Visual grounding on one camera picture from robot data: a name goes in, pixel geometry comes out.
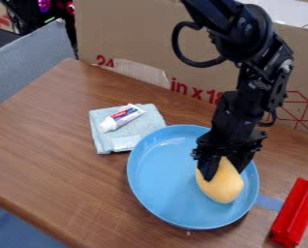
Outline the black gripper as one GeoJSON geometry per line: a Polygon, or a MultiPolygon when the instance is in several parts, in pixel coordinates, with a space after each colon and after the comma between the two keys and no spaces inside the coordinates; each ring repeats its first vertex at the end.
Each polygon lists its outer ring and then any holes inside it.
{"type": "Polygon", "coordinates": [[[226,157],[237,172],[242,172],[261,149],[266,133],[256,130],[264,110],[252,93],[228,91],[222,94],[210,120],[210,130],[197,138],[193,157],[205,181],[210,181],[221,157],[226,157]]]}

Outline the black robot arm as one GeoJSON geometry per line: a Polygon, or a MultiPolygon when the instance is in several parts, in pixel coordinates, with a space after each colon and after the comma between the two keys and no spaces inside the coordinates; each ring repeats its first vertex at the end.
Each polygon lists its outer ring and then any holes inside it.
{"type": "Polygon", "coordinates": [[[237,89],[225,92],[210,120],[210,130],[197,138],[192,157],[204,180],[209,181],[226,159],[242,171],[266,138],[261,121],[284,105],[286,81],[293,69],[292,49],[273,30],[261,7],[236,0],[181,0],[192,21],[180,22],[172,32],[172,47],[189,66],[208,68],[229,60],[240,69],[237,89]],[[205,29],[218,56],[196,62],[178,48],[182,28],[205,29]]]}

